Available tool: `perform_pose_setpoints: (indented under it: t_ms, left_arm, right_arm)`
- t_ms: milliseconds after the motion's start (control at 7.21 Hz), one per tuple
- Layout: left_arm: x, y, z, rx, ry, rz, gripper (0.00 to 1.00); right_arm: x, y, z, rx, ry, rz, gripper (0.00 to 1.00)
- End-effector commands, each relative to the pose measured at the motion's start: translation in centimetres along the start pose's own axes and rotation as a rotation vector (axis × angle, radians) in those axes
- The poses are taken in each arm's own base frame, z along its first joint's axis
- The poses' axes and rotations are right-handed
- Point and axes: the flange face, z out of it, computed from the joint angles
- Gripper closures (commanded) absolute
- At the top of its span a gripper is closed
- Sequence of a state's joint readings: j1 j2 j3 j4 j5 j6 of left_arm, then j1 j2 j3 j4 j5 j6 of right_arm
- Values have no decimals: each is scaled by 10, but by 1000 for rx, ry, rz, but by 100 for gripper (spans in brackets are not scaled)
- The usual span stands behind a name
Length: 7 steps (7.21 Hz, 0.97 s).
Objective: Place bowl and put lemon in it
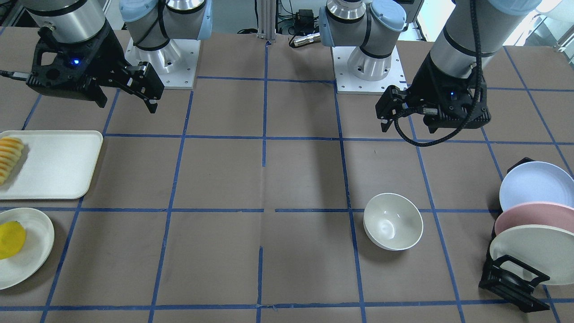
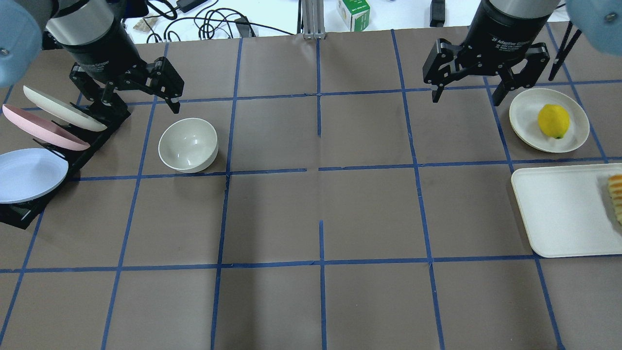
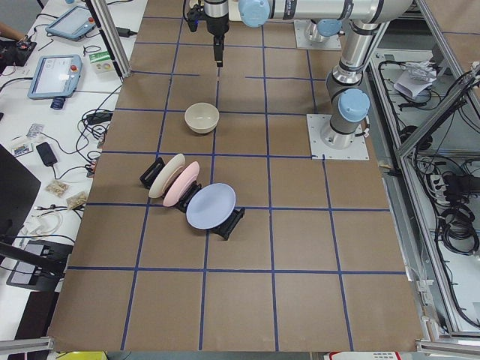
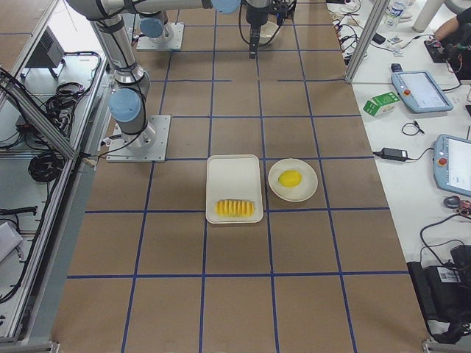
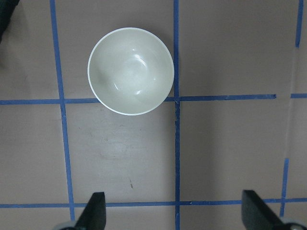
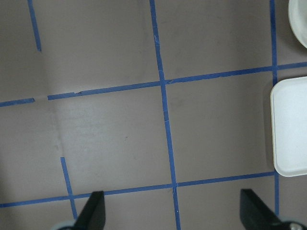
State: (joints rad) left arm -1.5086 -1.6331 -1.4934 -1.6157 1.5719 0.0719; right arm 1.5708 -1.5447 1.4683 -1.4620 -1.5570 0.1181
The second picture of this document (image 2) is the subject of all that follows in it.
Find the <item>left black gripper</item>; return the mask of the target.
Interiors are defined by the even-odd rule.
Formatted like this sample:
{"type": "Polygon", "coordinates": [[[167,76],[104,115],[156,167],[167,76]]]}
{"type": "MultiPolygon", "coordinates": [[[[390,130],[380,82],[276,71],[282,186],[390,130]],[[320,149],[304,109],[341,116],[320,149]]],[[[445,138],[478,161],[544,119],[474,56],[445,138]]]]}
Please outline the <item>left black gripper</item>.
{"type": "Polygon", "coordinates": [[[174,114],[180,113],[183,78],[166,57],[159,57],[151,64],[142,60],[127,33],[110,32],[83,46],[62,44],[62,47],[75,60],[69,79],[91,102],[87,107],[91,117],[126,120],[127,104],[116,93],[116,87],[121,91],[140,90],[155,95],[174,114]]]}

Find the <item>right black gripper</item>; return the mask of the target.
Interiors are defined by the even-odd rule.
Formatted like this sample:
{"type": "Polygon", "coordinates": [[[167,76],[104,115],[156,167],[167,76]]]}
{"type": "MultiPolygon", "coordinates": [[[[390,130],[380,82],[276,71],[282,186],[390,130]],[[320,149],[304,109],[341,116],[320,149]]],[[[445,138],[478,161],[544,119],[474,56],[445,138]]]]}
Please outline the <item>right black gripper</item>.
{"type": "Polygon", "coordinates": [[[539,31],[539,18],[513,16],[493,5],[478,6],[464,42],[456,46],[438,38],[423,64],[432,102],[439,102],[446,86],[469,75],[501,78],[492,94],[493,106],[500,106],[511,91],[532,88],[551,59],[546,44],[533,44],[539,31]],[[522,60],[524,67],[514,72],[513,66],[522,60]]]}

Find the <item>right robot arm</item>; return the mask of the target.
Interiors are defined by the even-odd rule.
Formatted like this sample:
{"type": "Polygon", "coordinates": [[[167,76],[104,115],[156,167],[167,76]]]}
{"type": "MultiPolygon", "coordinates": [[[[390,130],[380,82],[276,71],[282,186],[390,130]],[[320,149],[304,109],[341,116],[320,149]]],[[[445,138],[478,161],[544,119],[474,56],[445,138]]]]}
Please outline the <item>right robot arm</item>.
{"type": "MultiPolygon", "coordinates": [[[[444,38],[435,41],[423,65],[423,80],[432,86],[437,103],[445,87],[468,76],[500,77],[493,103],[500,105],[507,94],[533,88],[551,55],[536,37],[557,9],[557,0],[482,0],[461,44],[444,38]]],[[[569,26],[553,69],[560,65],[581,35],[601,53],[621,54],[621,2],[619,0],[567,0],[569,26]]]]}

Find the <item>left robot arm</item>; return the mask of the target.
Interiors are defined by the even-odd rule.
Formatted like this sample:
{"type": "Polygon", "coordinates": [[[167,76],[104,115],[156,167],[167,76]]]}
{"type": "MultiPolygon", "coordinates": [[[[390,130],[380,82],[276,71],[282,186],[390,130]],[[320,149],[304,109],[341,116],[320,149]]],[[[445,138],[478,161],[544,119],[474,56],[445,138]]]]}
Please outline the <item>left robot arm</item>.
{"type": "Polygon", "coordinates": [[[24,77],[49,33],[75,60],[69,77],[87,100],[116,106],[117,91],[142,91],[179,113],[184,80],[165,57],[144,61],[122,24],[147,15],[148,0],[3,0],[0,7],[2,87],[24,77]]]}

